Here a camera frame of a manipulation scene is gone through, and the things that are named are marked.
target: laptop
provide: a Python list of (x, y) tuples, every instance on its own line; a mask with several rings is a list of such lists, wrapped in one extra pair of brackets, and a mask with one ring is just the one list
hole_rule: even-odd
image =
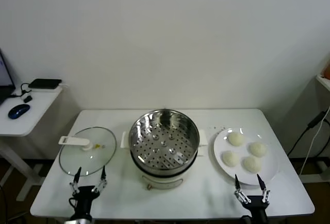
[(15, 85), (0, 49), (0, 105), (14, 92)]

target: stainless steel steamer basket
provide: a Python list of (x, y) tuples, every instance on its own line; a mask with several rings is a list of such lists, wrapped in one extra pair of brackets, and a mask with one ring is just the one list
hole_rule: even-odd
[(161, 109), (141, 116), (129, 132), (129, 147), (135, 164), (154, 177), (173, 177), (194, 162), (200, 135), (183, 113)]

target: lid handle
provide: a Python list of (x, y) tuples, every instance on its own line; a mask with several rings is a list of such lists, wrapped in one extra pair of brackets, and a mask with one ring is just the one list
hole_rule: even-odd
[(86, 151), (93, 147), (93, 144), (90, 140), (86, 138), (73, 137), (73, 136), (61, 136), (58, 141), (60, 145), (74, 145), (74, 146), (82, 146), (82, 150)]

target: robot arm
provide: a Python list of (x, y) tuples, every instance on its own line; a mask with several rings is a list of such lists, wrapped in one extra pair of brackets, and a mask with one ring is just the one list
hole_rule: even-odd
[(241, 190), (237, 176), (235, 175), (235, 192), (234, 195), (241, 202), (242, 206), (251, 212), (252, 218), (249, 216), (243, 216), (244, 223), (255, 224), (268, 224), (268, 218), (266, 215), (266, 208), (269, 205), (269, 190), (266, 189), (266, 185), (257, 174), (260, 188), (262, 190), (261, 196), (247, 196)]
[(97, 186), (78, 187), (80, 172), (81, 167), (74, 176), (73, 182), (70, 183), (72, 197), (69, 199), (69, 203), (74, 209), (74, 214), (71, 216), (70, 221), (66, 221), (65, 224), (90, 224), (92, 222), (92, 216), (90, 215), (92, 201), (99, 197), (107, 185), (105, 167), (102, 169), (101, 179)]

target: laptop screen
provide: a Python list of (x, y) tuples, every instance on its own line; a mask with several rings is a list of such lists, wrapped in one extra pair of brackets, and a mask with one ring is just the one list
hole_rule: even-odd
[(0, 87), (13, 86), (4, 59), (0, 53)]

